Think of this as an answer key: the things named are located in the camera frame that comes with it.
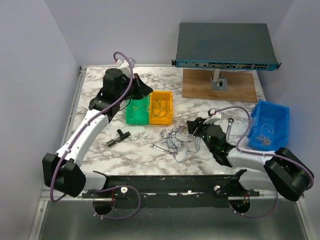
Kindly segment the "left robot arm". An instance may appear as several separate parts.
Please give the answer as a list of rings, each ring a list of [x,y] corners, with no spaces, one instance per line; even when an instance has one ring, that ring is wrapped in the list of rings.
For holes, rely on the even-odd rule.
[[[89,102],[81,124],[56,153],[47,153],[42,159],[44,183],[50,191],[77,197],[82,191],[93,190],[99,197],[107,197],[111,191],[107,177],[95,171],[82,171],[82,161],[97,136],[120,110],[123,101],[141,100],[152,92],[153,89],[138,74],[125,74],[119,68],[107,69],[102,88]]]

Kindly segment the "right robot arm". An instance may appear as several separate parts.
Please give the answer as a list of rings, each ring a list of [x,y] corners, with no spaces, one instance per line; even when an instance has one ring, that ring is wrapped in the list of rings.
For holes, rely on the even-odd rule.
[[[227,142],[220,125],[207,123],[201,117],[188,120],[186,124],[189,134],[203,140],[218,164],[246,168],[230,183],[230,191],[236,196],[247,190],[267,190],[296,202],[313,185],[314,174],[288,148],[281,147],[276,151],[237,149],[236,145]]]

